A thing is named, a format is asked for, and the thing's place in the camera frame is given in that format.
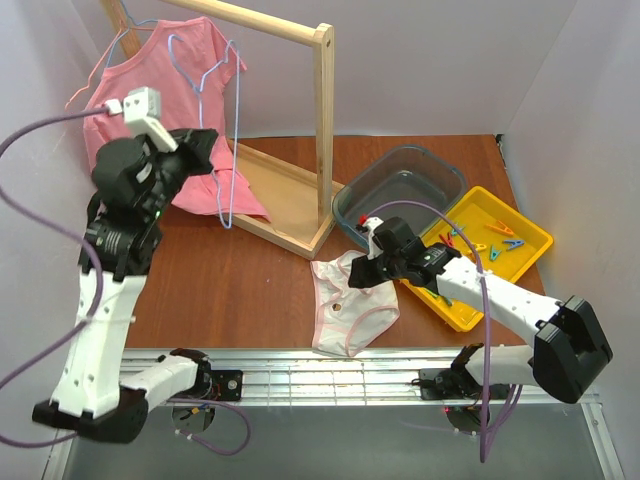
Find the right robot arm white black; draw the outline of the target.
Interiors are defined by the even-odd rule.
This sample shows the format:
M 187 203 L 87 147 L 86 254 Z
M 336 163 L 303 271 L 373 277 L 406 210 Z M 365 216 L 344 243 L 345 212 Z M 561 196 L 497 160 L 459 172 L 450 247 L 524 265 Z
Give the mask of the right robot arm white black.
M 358 225 L 369 252 L 351 263 L 348 284 L 367 289 L 392 280 L 457 300 L 499 322 L 520 346 L 464 347 L 451 366 L 423 382 L 433 398 L 468 398 L 484 386 L 538 386 L 551 397 L 577 403 L 613 358 L 591 304 L 535 294 L 493 273 L 441 242 L 425 245 L 399 217 L 370 217 Z

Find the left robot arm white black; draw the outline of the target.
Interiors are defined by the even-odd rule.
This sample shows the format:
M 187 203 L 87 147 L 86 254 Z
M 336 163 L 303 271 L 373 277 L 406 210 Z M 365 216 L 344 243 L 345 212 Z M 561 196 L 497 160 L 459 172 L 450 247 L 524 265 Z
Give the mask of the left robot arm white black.
M 174 349 L 129 380 L 120 365 L 133 310 L 162 233 L 158 226 L 186 181 L 209 175 L 214 129 L 176 129 L 163 151 L 147 134 L 105 143 L 91 173 L 96 192 L 87 207 L 81 253 L 78 335 L 58 385 L 35 405 L 34 422 L 102 443 L 128 444 L 148 414 L 174 396 L 206 396 L 211 368 L 204 353 Z

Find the white pink-trimmed underwear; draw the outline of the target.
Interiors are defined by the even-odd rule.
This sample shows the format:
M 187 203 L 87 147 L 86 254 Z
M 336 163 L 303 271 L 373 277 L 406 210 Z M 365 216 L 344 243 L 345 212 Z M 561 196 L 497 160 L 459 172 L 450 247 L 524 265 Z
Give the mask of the white pink-trimmed underwear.
M 368 289 L 348 286 L 352 261 L 360 255 L 351 250 L 331 261 L 310 263 L 315 290 L 312 348 L 323 354 L 353 357 L 400 316 L 392 282 Z

